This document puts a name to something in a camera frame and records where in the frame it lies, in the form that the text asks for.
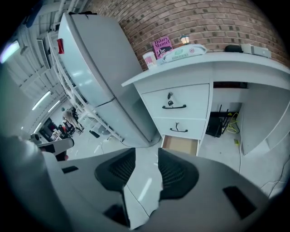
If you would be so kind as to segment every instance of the refrigerator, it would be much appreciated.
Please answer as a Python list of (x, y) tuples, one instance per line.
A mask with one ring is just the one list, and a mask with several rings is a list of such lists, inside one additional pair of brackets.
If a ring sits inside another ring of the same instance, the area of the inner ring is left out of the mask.
[(147, 147), (156, 127), (134, 85), (121, 84), (142, 72), (118, 22), (89, 14), (63, 14), (60, 58), (79, 92), (132, 147)]

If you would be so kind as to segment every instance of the red label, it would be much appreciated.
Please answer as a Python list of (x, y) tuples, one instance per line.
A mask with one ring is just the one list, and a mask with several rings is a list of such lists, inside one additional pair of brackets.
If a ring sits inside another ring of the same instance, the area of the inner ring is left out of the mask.
[(64, 54), (63, 50), (63, 39), (58, 39), (58, 54)]

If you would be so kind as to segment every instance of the open drawer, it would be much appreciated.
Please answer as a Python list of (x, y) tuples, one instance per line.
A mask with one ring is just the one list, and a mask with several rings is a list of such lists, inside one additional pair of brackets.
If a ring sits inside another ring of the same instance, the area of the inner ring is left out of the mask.
[(190, 155), (198, 155), (200, 140), (185, 139), (169, 135), (163, 135), (162, 148), (184, 152)]

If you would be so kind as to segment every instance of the countertop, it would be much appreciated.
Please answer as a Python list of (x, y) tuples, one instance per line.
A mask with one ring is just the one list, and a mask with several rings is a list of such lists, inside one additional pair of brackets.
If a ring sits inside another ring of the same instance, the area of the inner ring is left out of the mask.
[(172, 61), (169, 63), (165, 63), (161, 66), (157, 66), (153, 69), (147, 70), (145, 72), (142, 72), (134, 76), (128, 81), (122, 83), (122, 86), (123, 87), (127, 86), (136, 81), (142, 80), (144, 78), (150, 77), (152, 75), (155, 75), (155, 74), (158, 74), (158, 73), (161, 73), (161, 72), (173, 69), (173, 68), (178, 68), (178, 67), (187, 66), (191, 64), (208, 63), (208, 62), (242, 62), (242, 63), (257, 64), (257, 65), (262, 65), (265, 67), (270, 67), (276, 70), (280, 70), (286, 74), (290, 74), (290, 69), (288, 67), (269, 58), (251, 55), (251, 54), (245, 54), (245, 53), (220, 52), (220, 53), (207, 53), (204, 55), (188, 57), (188, 58)]

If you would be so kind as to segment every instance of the drawer handle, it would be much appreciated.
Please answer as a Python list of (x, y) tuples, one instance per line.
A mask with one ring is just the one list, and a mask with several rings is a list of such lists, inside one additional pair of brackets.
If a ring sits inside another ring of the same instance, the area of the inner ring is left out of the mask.
[(177, 125), (179, 124), (179, 122), (176, 122), (175, 124), (175, 128), (176, 130), (173, 130), (172, 128), (170, 128), (171, 131), (176, 131), (176, 132), (188, 132), (188, 130), (178, 130)]
[(181, 108), (185, 108), (186, 105), (180, 106), (180, 107), (166, 107), (166, 106), (162, 106), (162, 109), (181, 109)]

